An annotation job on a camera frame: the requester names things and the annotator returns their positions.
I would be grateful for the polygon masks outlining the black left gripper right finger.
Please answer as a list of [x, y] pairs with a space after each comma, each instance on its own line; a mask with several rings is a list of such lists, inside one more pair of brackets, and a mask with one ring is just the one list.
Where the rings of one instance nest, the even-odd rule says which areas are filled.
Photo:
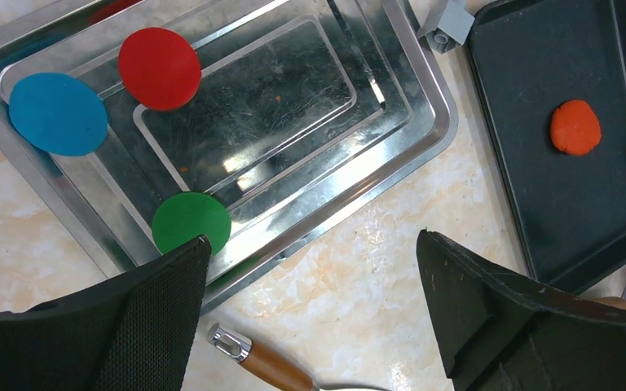
[[457, 390], [626, 390], [626, 309], [497, 265], [434, 231], [417, 264]]

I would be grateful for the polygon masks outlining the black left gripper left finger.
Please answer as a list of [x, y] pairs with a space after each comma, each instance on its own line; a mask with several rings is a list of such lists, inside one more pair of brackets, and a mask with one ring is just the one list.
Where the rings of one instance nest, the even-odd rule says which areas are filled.
[[25, 312], [0, 312], [0, 390], [179, 390], [211, 246], [166, 255]]

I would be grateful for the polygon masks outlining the black baking tray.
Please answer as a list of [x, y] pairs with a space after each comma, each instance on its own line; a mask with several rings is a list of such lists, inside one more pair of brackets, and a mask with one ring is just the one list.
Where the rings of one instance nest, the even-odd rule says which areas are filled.
[[[582, 293], [626, 265], [626, 1], [491, 2], [467, 55], [528, 274]], [[573, 99], [601, 125], [583, 156], [549, 135]]]

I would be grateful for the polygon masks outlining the orange-red dough piece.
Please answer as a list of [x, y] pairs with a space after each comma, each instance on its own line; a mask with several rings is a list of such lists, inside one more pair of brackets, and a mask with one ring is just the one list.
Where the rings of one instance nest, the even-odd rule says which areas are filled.
[[549, 135], [556, 149], [572, 156], [589, 154], [602, 139], [597, 115], [582, 99], [566, 101], [553, 111]]

